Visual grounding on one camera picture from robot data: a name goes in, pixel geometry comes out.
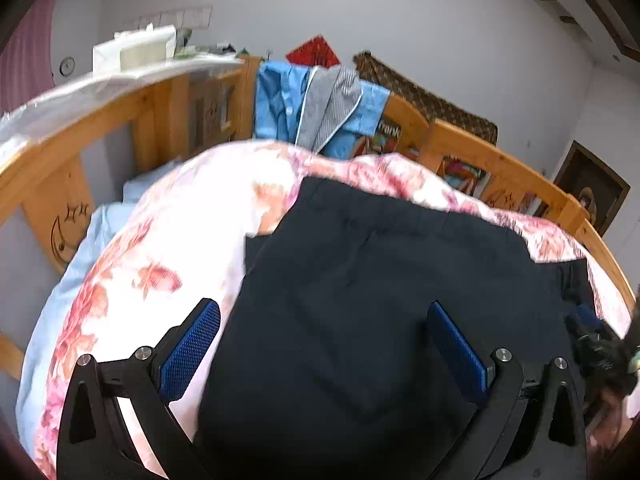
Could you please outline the person's right hand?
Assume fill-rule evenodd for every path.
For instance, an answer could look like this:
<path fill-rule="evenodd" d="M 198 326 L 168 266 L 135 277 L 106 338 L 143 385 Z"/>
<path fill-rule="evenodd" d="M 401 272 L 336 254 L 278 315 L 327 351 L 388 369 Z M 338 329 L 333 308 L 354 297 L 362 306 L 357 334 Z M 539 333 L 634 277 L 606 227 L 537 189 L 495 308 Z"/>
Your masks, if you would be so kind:
<path fill-rule="evenodd" d="M 589 405 L 594 414 L 586 423 L 586 449 L 589 467 L 604 463 L 623 441 L 632 426 L 626 398 L 609 388 L 602 389 Z"/>

